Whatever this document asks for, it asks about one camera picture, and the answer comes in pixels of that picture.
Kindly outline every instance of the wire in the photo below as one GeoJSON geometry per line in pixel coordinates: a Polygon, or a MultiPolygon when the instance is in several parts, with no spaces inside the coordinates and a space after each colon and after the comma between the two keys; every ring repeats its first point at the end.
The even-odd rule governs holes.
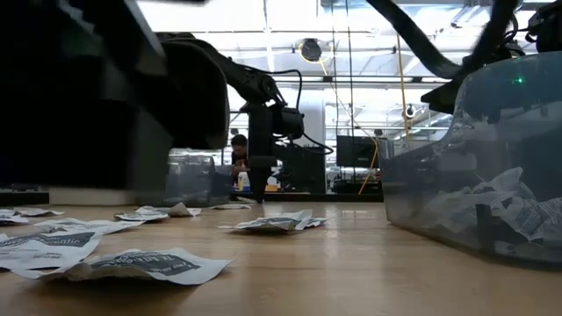
{"type": "Polygon", "coordinates": [[[326,149],[327,151],[322,150],[322,153],[319,153],[319,152],[314,151],[314,150],[312,150],[312,149],[310,149],[310,148],[303,147],[303,146],[301,146],[301,145],[299,145],[299,144],[295,144],[294,142],[292,142],[292,140],[289,140],[290,143],[291,143],[291,145],[293,145],[293,146],[295,146],[295,147],[299,147],[299,148],[301,148],[301,149],[304,149],[304,150],[306,150],[307,152],[310,152],[310,153],[313,153],[313,154],[324,154],[324,155],[328,155],[328,154],[333,154],[333,153],[334,153],[334,149],[333,149],[333,148],[331,148],[331,147],[329,147],[329,146],[326,146],[326,145],[324,145],[324,144],[322,144],[322,143],[320,143],[320,142],[318,142],[318,141],[316,141],[316,140],[313,140],[310,136],[306,135],[306,133],[303,133],[303,136],[305,136],[305,138],[306,138],[307,140],[310,140],[314,145],[318,145],[319,147],[322,147],[323,149],[326,149]]]}
{"type": "Polygon", "coordinates": [[[402,50],[400,48],[400,36],[396,33],[396,40],[398,42],[398,69],[400,71],[400,90],[402,91],[402,119],[404,120],[404,133],[406,139],[410,136],[409,128],[407,128],[406,120],[406,92],[404,91],[404,69],[402,68],[402,50]]]}
{"type": "MultiPolygon", "coordinates": [[[[334,2],[330,1],[330,10],[332,11],[332,18],[334,18],[334,2]]],[[[335,27],[334,27],[334,23],[332,23],[332,43],[334,43],[334,49],[337,49],[338,46],[340,46],[340,40],[339,39],[337,41],[337,46],[335,43],[335,27]]],[[[332,64],[334,65],[334,76],[337,75],[337,66],[336,66],[336,62],[335,62],[335,51],[332,51],[332,64]]],[[[324,71],[324,75],[328,76],[328,72],[326,70],[326,67],[324,67],[324,63],[321,64],[322,66],[322,70],[324,71]]],[[[337,80],[335,81],[335,87],[334,84],[330,83],[330,87],[332,87],[332,90],[335,93],[335,145],[337,146],[337,134],[339,131],[339,127],[340,127],[340,106],[338,105],[340,103],[340,97],[337,94],[337,80]]],[[[340,168],[340,178],[343,178],[343,174],[342,174],[342,169],[340,168]]]]}
{"type": "Polygon", "coordinates": [[[499,0],[493,2],[490,22],[480,34],[479,41],[473,49],[470,58],[466,58],[462,66],[443,56],[429,41],[418,25],[392,0],[367,0],[388,22],[401,38],[420,59],[420,62],[436,76],[453,79],[459,75],[466,75],[480,68],[492,55],[497,46],[504,39],[504,32],[508,28],[517,0],[499,0]]]}
{"type": "MultiPolygon", "coordinates": [[[[332,7],[332,13],[333,13],[333,9],[334,9],[334,4],[330,4],[332,7]]],[[[335,30],[334,30],[334,26],[332,25],[332,39],[333,41],[335,41],[335,30]]],[[[326,70],[326,66],[324,65],[323,62],[320,63],[321,67],[322,67],[322,71],[324,71],[324,75],[328,76],[328,71],[326,70]]],[[[337,69],[336,69],[336,65],[335,62],[333,63],[334,65],[334,73],[337,74],[337,69]]],[[[338,133],[338,128],[339,128],[339,107],[341,106],[343,108],[343,110],[349,115],[349,117],[351,118],[351,124],[355,127],[358,127],[365,135],[367,135],[367,137],[369,137],[374,146],[375,146],[375,153],[372,156],[372,160],[371,160],[371,167],[369,169],[369,173],[367,174],[367,177],[365,178],[363,185],[361,186],[361,189],[359,190],[359,195],[361,195],[361,193],[363,193],[364,187],[367,184],[367,182],[369,181],[369,177],[371,175],[372,172],[372,168],[374,166],[375,161],[377,160],[377,156],[378,156],[378,143],[377,140],[375,140],[367,131],[365,131],[356,121],[355,118],[353,117],[353,115],[351,113],[349,113],[348,109],[345,107],[345,104],[343,103],[343,101],[340,99],[339,95],[338,95],[338,89],[337,89],[337,80],[334,81],[334,83],[330,83],[330,87],[332,88],[332,90],[335,93],[335,103],[336,103],[336,107],[335,107],[335,136],[337,138],[337,133],[338,133]]]]}
{"type": "Polygon", "coordinates": [[[517,22],[517,17],[515,16],[515,14],[511,15],[511,24],[513,25],[513,30],[507,31],[503,35],[503,41],[501,42],[502,45],[505,45],[512,41],[517,35],[517,32],[519,32],[519,22],[517,22]]]}
{"type": "Polygon", "coordinates": [[[251,66],[246,66],[246,65],[240,65],[243,68],[245,68],[246,70],[254,70],[263,74],[267,74],[267,75],[285,75],[285,74],[291,74],[291,73],[297,73],[297,75],[299,76],[299,93],[297,94],[297,103],[295,105],[295,107],[297,108],[297,110],[299,109],[299,105],[300,105],[300,94],[302,92],[302,73],[300,72],[300,70],[298,69],[288,69],[288,70],[281,70],[281,71],[266,71],[266,70],[261,70],[258,68],[254,68],[251,66]]]}

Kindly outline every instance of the yellow cable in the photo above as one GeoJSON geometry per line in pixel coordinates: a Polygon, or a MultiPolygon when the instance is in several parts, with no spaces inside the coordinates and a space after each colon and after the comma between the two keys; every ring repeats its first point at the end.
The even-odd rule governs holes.
{"type": "MultiPolygon", "coordinates": [[[[299,47],[299,51],[300,51],[300,57],[302,57],[302,59],[306,62],[310,62],[310,63],[320,63],[320,65],[322,66],[322,70],[324,71],[324,75],[328,76],[328,72],[326,70],[326,66],[324,66],[324,61],[317,61],[317,62],[311,62],[311,61],[307,61],[305,59],[305,56],[302,55],[302,51],[300,50],[300,48],[302,47],[302,44],[299,47]]],[[[337,95],[337,91],[335,90],[335,87],[332,83],[330,83],[330,87],[332,87],[332,90],[335,93],[335,97],[337,98],[337,103],[340,104],[343,108],[343,110],[349,115],[349,117],[351,118],[351,123],[353,124],[353,128],[355,128],[355,126],[359,127],[359,129],[361,131],[363,131],[363,133],[365,133],[365,135],[367,135],[373,142],[373,144],[375,144],[375,153],[372,156],[372,160],[371,160],[371,166],[369,167],[369,173],[367,173],[367,177],[365,178],[365,180],[363,181],[363,185],[361,185],[361,189],[359,190],[358,195],[361,195],[361,193],[363,193],[363,189],[365,187],[365,185],[367,184],[367,182],[369,181],[369,176],[371,175],[372,172],[372,168],[375,165],[375,161],[377,160],[377,154],[378,154],[378,143],[377,140],[375,140],[372,136],[369,135],[369,133],[367,133],[367,131],[365,131],[356,121],[355,118],[353,117],[353,115],[351,115],[351,113],[349,113],[348,109],[345,108],[345,106],[343,105],[342,100],[340,99],[340,97],[337,95]]]]}
{"type": "Polygon", "coordinates": [[[398,41],[398,67],[400,70],[400,89],[402,90],[402,119],[404,119],[404,131],[406,133],[406,140],[410,136],[409,128],[407,127],[406,120],[406,92],[404,91],[404,71],[402,69],[402,50],[400,48],[400,36],[396,32],[396,40],[398,41]]]}

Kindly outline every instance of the desk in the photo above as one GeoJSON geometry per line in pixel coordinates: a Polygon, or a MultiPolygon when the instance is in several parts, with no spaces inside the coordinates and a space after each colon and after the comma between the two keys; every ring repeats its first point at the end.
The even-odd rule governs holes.
{"type": "MultiPolygon", "coordinates": [[[[112,219],[123,208],[54,208],[112,219]]],[[[38,222],[44,219],[32,219],[38,222]]],[[[0,228],[8,235],[32,226],[0,228]]],[[[181,247],[235,261],[199,287],[143,283],[40,283],[0,273],[0,313],[16,315],[560,315],[562,274],[482,261],[389,226],[381,204],[265,204],[203,211],[104,236],[93,255],[181,247]],[[264,212],[313,208],[324,228],[286,236],[215,228],[264,212]]]]}

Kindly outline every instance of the computer monitor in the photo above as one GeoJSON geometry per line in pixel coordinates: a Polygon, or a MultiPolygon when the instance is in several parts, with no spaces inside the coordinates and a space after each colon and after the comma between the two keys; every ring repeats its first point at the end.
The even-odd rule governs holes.
{"type": "MultiPolygon", "coordinates": [[[[337,136],[335,163],[339,167],[369,168],[375,144],[370,137],[337,136]]],[[[378,167],[378,157],[373,168],[378,167]]]]}

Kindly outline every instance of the green light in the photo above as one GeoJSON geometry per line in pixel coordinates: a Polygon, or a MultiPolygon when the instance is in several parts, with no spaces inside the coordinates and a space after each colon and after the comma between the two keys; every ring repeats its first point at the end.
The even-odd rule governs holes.
{"type": "Polygon", "coordinates": [[[523,84],[525,83],[525,78],[523,78],[522,76],[518,76],[516,77],[516,79],[512,80],[511,82],[516,84],[523,84]]]}

